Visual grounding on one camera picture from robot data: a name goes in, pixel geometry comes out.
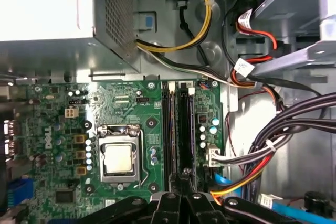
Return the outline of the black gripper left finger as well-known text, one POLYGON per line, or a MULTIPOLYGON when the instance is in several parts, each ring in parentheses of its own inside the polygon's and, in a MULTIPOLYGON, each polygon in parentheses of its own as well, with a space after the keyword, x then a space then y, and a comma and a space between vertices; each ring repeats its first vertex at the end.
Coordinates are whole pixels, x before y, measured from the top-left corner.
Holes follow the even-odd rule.
POLYGON ((179 223, 182 196, 177 173, 169 176, 169 190, 147 202, 131 196, 78 219, 79 223, 179 223))

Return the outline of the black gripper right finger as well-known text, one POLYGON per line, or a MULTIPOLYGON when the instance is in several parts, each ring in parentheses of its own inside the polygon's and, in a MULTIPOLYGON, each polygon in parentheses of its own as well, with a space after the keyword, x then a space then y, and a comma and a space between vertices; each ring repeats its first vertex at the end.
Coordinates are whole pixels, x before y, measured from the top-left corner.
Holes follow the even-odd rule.
POLYGON ((184 200, 191 216, 191 223, 296 223, 291 217, 278 214, 266 207, 238 197, 224 199, 219 207, 214 207, 205 194, 193 185, 194 171, 184 170, 187 181, 184 200))

